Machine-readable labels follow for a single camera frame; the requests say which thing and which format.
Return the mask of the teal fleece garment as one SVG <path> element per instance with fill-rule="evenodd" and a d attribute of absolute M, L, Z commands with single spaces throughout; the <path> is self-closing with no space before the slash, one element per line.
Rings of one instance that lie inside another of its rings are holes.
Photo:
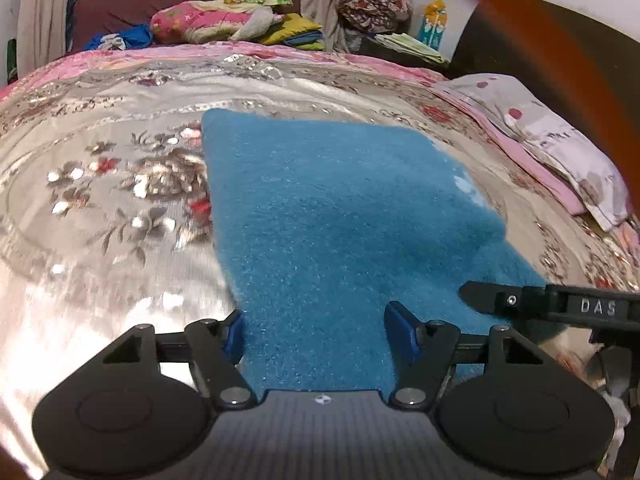
<path fill-rule="evenodd" d="M 202 133 L 257 391 L 390 391 L 388 302 L 484 334 L 462 284 L 542 284 L 466 169 L 416 130 L 209 110 Z"/>

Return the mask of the blue clothes pile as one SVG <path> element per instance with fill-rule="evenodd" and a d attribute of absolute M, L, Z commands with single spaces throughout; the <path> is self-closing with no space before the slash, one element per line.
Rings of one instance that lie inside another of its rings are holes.
<path fill-rule="evenodd" d="M 122 32 L 96 35 L 85 45 L 85 51 L 125 51 L 149 47 L 153 42 L 151 29 L 147 24 L 132 26 Z"/>

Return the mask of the yellow blue folded clothes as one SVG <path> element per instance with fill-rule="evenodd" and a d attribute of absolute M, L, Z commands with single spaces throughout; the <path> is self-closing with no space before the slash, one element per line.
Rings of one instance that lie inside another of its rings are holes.
<path fill-rule="evenodd" d="M 324 50 L 322 26 L 297 13 L 283 14 L 282 21 L 271 26 L 257 41 L 265 46 L 280 44 L 304 51 Z"/>

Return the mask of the pink spotted pillow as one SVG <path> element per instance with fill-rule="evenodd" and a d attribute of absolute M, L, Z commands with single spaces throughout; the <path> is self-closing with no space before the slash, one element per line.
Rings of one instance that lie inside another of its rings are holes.
<path fill-rule="evenodd" d="M 602 230 L 632 215 L 627 185 L 614 162 L 515 77 L 466 75 L 437 88 L 479 110 L 537 162 L 567 180 Z"/>

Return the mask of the floral satin bedspread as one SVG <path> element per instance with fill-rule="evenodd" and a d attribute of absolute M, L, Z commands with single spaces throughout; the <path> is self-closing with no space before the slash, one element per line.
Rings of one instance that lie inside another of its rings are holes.
<path fill-rule="evenodd" d="M 236 304 L 215 247 L 209 110 L 416 130 L 466 169 L 542 284 L 633 292 L 617 237 L 499 146 L 430 70 L 257 44 L 81 52 L 1 97 L 1 444 L 39 479 L 38 402 L 131 327 Z M 243 310 L 246 335 L 246 316 Z"/>

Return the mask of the green papers stack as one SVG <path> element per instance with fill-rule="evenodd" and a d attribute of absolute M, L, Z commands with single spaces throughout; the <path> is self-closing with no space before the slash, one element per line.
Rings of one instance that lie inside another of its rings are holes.
<path fill-rule="evenodd" d="M 373 36 L 372 40 L 380 46 L 389 48 L 390 50 L 398 53 L 415 56 L 425 62 L 442 66 L 449 64 L 448 58 L 442 56 L 439 51 L 427 46 L 408 34 L 377 34 Z"/>

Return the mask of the floral brown bundle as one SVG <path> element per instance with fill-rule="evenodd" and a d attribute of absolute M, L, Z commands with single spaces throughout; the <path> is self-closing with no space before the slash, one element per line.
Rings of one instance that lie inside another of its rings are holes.
<path fill-rule="evenodd" d="M 412 0 L 334 0 L 337 13 L 365 34 L 396 32 L 413 14 Z"/>

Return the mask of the beige left curtain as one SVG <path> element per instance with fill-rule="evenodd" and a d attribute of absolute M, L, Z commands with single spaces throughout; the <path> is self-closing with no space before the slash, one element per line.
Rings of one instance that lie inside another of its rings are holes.
<path fill-rule="evenodd" d="M 21 0 L 17 20 L 17 76 L 30 74 L 66 52 L 68 0 Z"/>

